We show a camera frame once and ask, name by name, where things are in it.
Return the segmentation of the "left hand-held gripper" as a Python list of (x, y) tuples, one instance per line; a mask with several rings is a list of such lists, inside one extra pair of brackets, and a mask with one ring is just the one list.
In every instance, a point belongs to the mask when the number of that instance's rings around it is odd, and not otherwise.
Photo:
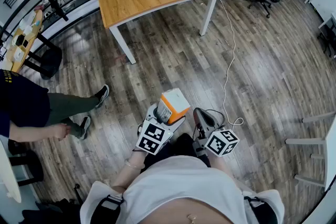
[(158, 104), (151, 105), (142, 124), (138, 127), (136, 148), (156, 155), (173, 137), (174, 132), (184, 123), (182, 116), (172, 124), (163, 123), (156, 115)]

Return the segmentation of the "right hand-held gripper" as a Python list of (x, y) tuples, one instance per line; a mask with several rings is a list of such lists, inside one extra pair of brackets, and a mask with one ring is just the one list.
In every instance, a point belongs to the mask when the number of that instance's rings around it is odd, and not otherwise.
[(230, 154), (240, 139), (231, 129), (224, 129), (216, 117), (201, 108), (193, 111), (198, 136), (194, 139), (193, 149), (198, 157), (206, 156), (208, 150), (217, 157)]

